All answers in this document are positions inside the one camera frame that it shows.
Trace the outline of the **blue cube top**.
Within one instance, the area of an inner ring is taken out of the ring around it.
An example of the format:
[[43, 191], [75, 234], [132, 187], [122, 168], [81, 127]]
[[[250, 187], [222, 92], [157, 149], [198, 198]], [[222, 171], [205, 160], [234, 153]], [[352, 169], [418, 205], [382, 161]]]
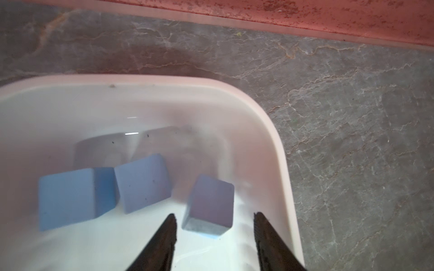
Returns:
[[160, 154], [114, 168], [120, 201], [129, 214], [171, 197], [172, 182]]

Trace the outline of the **blue cube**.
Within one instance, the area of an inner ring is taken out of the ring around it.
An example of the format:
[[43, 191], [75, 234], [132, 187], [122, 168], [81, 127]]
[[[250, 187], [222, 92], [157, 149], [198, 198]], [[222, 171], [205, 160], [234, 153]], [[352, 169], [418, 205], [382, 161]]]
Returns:
[[120, 201], [129, 214], [171, 197], [172, 182], [160, 154], [114, 168]]
[[235, 187], [207, 175], [199, 175], [188, 198], [182, 229], [218, 238], [234, 223]]
[[116, 178], [110, 167], [56, 173], [38, 181], [41, 231], [93, 220], [115, 206]]

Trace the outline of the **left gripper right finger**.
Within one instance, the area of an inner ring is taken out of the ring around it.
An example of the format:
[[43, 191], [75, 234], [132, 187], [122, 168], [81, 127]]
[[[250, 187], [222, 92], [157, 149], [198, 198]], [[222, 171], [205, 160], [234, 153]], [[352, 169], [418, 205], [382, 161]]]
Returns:
[[261, 271], [306, 271], [262, 212], [254, 214], [254, 239]]

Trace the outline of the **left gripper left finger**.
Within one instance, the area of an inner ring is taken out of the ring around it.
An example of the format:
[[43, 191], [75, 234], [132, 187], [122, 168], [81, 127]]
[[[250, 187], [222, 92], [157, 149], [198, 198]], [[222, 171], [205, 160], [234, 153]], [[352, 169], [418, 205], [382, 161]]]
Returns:
[[169, 214], [127, 271], [170, 271], [177, 241], [177, 221]]

